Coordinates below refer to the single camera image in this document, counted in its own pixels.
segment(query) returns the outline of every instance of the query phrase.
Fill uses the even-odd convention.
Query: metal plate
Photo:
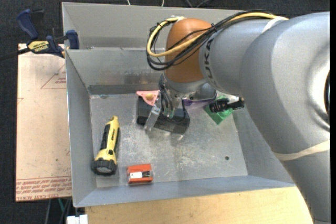
[[[136,123],[136,94],[90,96],[93,152],[98,153],[103,129],[118,116],[117,147],[119,173],[97,176],[97,187],[128,184],[127,166],[150,163],[153,182],[247,175],[233,117],[220,125],[197,105],[187,107],[191,121],[184,135],[153,128],[146,132]]]

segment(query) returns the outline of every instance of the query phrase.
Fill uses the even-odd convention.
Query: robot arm
[[[264,139],[306,198],[315,222],[329,223],[330,125],[324,97],[330,13],[290,20],[238,17],[244,14],[248,13],[217,28],[199,19],[174,23],[166,51],[176,50],[164,55],[170,66],[160,82],[170,100],[163,113],[172,116],[182,99],[210,98],[216,90],[244,98]]]

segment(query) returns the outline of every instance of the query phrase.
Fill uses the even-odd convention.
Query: orange device
[[[133,165],[127,167],[128,183],[149,183],[153,180],[150,164]]]

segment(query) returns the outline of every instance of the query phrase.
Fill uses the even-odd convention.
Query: white label
[[[142,178],[142,172],[130,173],[130,178]]]

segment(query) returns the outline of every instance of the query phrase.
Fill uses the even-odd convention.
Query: wooden surface
[[[87,207],[90,224],[312,224],[297,187]]]

